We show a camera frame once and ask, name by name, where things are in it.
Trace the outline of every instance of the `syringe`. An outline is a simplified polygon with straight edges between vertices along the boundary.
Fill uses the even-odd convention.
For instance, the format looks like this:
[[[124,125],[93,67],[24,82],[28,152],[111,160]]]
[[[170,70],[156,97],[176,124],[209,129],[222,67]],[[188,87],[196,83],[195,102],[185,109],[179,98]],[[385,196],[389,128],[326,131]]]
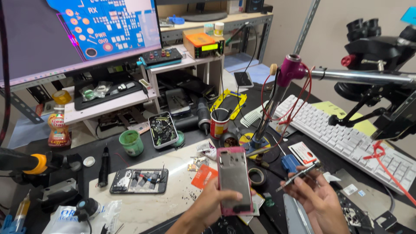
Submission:
[[[17,213],[15,217],[16,232],[22,231],[23,223],[25,222],[27,211],[30,206],[29,193],[30,193],[30,190],[27,193],[26,197],[23,199],[23,201],[20,203],[19,209],[17,209]]]
[[[312,171],[312,169],[315,169],[315,168],[320,168],[320,167],[322,167],[321,162],[318,162],[317,160],[315,160],[315,161],[313,162],[313,165],[312,165],[312,166],[310,166],[310,167],[308,167],[308,168],[306,168],[306,169],[304,169],[304,170],[302,170],[302,171],[298,172],[296,175],[294,175],[294,176],[292,176],[291,178],[289,178],[283,186],[280,186],[278,189],[276,189],[276,192],[278,192],[278,191],[282,190],[284,187],[286,187],[286,185],[293,184],[293,183],[295,182],[295,178],[296,178],[296,177],[305,178],[305,177],[306,177],[306,175],[307,175],[310,171]]]

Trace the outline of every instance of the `blue gloves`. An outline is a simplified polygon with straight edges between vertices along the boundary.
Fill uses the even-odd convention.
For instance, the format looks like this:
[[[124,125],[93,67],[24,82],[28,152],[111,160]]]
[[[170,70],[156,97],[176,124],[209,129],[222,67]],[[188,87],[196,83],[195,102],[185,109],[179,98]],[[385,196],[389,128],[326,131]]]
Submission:
[[[3,227],[1,228],[0,234],[25,234],[26,228],[22,228],[21,231],[16,232],[16,222],[12,221],[12,216],[7,215],[4,220]]]

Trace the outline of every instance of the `green cup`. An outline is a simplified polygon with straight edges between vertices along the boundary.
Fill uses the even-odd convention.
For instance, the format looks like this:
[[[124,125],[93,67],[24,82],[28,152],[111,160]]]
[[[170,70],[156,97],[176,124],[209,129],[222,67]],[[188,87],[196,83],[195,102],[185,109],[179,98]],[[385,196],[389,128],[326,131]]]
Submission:
[[[140,139],[140,133],[136,130],[124,131],[120,135],[119,141],[129,156],[137,156],[144,150],[143,142]]]

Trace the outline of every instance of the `yellow paper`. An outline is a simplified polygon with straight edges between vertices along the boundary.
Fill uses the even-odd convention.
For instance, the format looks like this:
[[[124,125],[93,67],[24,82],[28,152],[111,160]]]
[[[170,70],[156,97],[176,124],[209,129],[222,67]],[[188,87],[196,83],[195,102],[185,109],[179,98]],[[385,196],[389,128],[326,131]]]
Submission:
[[[336,105],[332,104],[329,101],[318,102],[318,103],[314,103],[314,104],[311,104],[311,105],[316,107],[317,109],[329,114],[329,115],[337,115],[337,117],[340,118],[340,119],[344,118],[347,115],[347,113],[343,109],[337,107]],[[355,119],[358,119],[362,116],[363,115],[360,114],[360,113],[355,113],[350,118],[350,120],[355,120]],[[371,136],[377,130],[377,128],[374,127],[374,125],[368,120],[364,120],[362,122],[359,122],[359,123],[355,124],[354,128],[357,129],[358,131],[364,133],[367,136]]]

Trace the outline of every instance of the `purple clamp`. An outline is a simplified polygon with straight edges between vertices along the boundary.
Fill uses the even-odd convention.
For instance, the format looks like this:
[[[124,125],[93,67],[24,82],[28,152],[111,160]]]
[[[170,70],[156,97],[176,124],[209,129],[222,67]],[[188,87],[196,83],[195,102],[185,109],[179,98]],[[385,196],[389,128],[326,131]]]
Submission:
[[[299,55],[287,55],[280,67],[277,77],[277,85],[288,87],[293,79],[303,79],[307,73],[306,68],[300,63]]]

